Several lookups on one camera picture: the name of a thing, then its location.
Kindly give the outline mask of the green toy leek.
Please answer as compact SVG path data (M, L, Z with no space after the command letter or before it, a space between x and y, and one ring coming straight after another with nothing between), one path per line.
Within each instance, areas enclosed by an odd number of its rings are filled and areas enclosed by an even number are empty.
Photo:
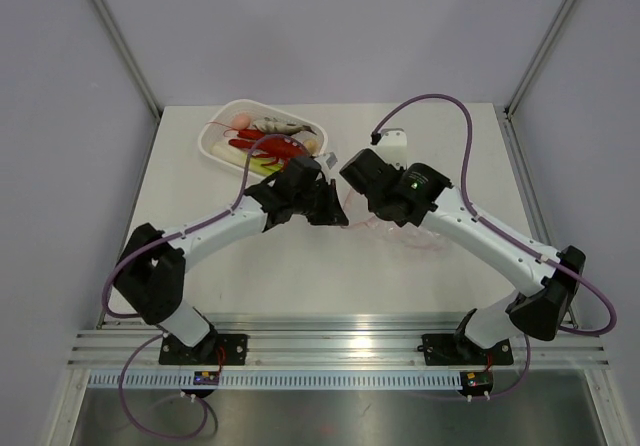
M218 160L238 166L241 169L244 168L247 159L245 151L224 142L215 143L210 150L210 154ZM271 158L254 156L249 162L249 171L261 176L268 176L279 171L281 167L281 163L273 163Z

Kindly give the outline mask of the white plastic basket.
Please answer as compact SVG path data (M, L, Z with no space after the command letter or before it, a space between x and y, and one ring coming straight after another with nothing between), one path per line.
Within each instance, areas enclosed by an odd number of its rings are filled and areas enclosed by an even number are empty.
M239 99L222 106L205 124L197 141L200 153L223 170L239 175L243 173L246 149L229 144L237 137L231 123L237 116L242 115L250 117L252 121L269 118L272 121L309 126L313 130L312 133L303 131L295 134L294 137L302 143L312 141L313 155L324 154L328 150L328 134L322 126L273 106L249 99Z

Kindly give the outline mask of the aluminium frame post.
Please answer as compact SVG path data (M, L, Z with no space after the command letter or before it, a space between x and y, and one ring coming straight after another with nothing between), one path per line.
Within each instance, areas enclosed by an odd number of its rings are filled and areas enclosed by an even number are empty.
M130 49L107 0L88 0L105 31L116 55L122 62L143 103L156 125L160 124L163 107L150 87L138 61Z
M534 85L541 73L546 61L554 51L563 31L568 26L571 16L578 7L580 0L561 0L551 21L549 22L533 56L528 62L517 86L504 108L507 120L512 121L526 98L529 90Z

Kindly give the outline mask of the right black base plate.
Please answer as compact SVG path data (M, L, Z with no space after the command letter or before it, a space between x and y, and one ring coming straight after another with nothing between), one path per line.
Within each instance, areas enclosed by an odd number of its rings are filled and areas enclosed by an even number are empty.
M466 337L453 333L429 333L421 336L417 351L427 366L511 366L514 364L508 340L483 349Z

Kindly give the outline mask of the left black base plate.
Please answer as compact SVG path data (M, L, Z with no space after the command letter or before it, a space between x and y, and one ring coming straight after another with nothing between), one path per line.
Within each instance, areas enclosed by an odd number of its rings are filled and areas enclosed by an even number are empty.
M162 340L158 362L163 366L243 366L247 346L244 334L208 335L192 347L169 335Z

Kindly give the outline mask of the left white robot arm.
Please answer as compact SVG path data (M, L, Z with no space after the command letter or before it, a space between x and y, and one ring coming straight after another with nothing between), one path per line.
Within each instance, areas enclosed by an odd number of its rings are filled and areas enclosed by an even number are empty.
M145 223L131 234L109 284L146 324L181 343L195 364L216 351L215 327L184 299L186 273L213 253L246 237L304 217L312 226L346 226L333 153L299 156L284 171L244 188L229 208L173 231Z

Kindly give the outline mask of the clear zip top bag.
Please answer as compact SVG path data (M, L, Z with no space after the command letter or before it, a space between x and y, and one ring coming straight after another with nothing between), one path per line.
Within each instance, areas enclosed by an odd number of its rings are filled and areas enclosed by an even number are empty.
M349 225L343 226L345 230L360 231L376 240L413 250L442 251L450 247L450 241L437 233L412 224L400 227L379 219L368 211L366 198L352 188L349 189L342 208L349 219Z

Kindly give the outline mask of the red toy lobster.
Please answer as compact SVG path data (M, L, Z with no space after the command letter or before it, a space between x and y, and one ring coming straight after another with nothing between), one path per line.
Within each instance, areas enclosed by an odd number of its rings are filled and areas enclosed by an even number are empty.
M215 140L207 150L207 153L212 158L214 157L210 154L210 150L212 146L217 142L228 143L235 148L245 151L247 154L247 158L251 148L255 145L256 142L259 142L259 145L251 155L251 159L254 156L257 156L258 158L271 158L273 163L279 162L282 164L281 169L283 169L293 158L309 155L309 152L306 150L304 144L295 142L295 138L293 136L284 135L283 137L276 137L274 134L267 135L256 130L253 126L250 126L243 130L235 130L231 127L226 127L223 125L221 125L221 127L223 128L222 137L218 140ZM221 163L232 165L218 160L217 158L214 159Z

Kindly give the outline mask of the aluminium mounting rail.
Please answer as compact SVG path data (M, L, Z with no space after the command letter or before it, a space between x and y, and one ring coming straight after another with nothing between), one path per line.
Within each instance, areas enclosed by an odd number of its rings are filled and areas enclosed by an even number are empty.
M417 348L422 335L454 330L459 313L208 315L222 333L245 334L248 370L419 370L425 362ZM106 319L97 329L79 331L67 360L70 368L115 368L142 347L134 364L156 366L157 329L138 320ZM559 333L552 342L516 338L514 364L531 352L535 370L607 370L601 339Z

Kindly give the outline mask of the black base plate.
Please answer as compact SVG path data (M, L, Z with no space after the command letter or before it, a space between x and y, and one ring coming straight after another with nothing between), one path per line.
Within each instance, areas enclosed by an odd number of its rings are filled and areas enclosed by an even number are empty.
M453 333L429 333L421 336L417 351L427 366L511 366L514 364L508 340L483 349L466 337Z
M247 346L244 334L208 335L192 347L169 335L162 340L158 362L163 366L243 366Z

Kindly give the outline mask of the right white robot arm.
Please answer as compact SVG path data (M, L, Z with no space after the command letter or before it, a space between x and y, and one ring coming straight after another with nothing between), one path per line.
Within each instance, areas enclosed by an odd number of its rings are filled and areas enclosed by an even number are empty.
M498 343L519 334L551 341L576 294L575 275L585 255L562 251L514 232L510 239L471 213L462 192L435 169L415 163L395 168L371 149L358 152L340 171L367 200L377 218L412 224L444 236L491 266L514 287L493 305L469 311L445 345L450 364L481 364Z

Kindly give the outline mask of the left small circuit board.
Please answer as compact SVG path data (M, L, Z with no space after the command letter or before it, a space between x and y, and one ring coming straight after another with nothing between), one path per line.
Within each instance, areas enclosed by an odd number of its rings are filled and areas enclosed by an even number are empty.
M220 374L217 371L196 371L194 373L194 385L217 386L220 381Z

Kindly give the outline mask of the left aluminium frame post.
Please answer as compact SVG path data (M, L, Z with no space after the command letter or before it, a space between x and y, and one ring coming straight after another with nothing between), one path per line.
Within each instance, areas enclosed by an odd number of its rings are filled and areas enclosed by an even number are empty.
M107 0L88 0L105 31L116 55L122 62L143 103L156 125L160 124L163 107L150 87L138 61L130 49Z

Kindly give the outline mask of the right aluminium frame post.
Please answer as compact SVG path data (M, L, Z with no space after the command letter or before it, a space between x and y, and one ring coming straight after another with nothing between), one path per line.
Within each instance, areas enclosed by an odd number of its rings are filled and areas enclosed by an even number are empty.
M541 73L546 61L554 51L563 31L568 26L571 16L578 7L580 0L561 0L551 21L549 22L533 56L528 62L517 86L504 108L507 120L512 121L526 98L529 90L534 85Z

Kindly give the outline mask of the small circuit board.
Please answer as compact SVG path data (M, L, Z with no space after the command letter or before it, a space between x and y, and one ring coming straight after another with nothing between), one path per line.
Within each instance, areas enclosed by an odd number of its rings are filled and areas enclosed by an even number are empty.
M464 395L482 396L489 394L494 386L494 375L491 371L461 372L461 393Z
M217 371L196 371L194 373L194 385L217 386L220 381L220 374Z

